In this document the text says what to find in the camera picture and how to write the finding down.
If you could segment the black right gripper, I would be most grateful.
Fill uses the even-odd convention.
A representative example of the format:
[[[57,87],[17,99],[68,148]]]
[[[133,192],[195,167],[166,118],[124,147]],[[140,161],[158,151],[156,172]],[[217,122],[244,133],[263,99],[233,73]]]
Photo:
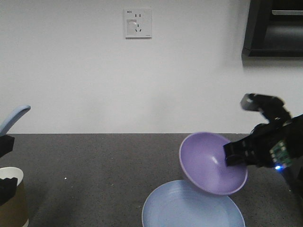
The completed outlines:
[[[250,134],[223,146],[227,166],[259,165],[286,168],[291,160],[303,156],[303,116],[292,117],[282,99],[260,95],[259,113],[268,120]]]

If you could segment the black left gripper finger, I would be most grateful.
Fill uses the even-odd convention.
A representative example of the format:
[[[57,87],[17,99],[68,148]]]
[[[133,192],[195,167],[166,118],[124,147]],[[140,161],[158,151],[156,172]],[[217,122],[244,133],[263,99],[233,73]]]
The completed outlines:
[[[15,196],[18,179],[5,178],[0,180],[0,204],[3,205]]]
[[[13,150],[15,138],[9,135],[0,137],[0,157],[10,153]]]

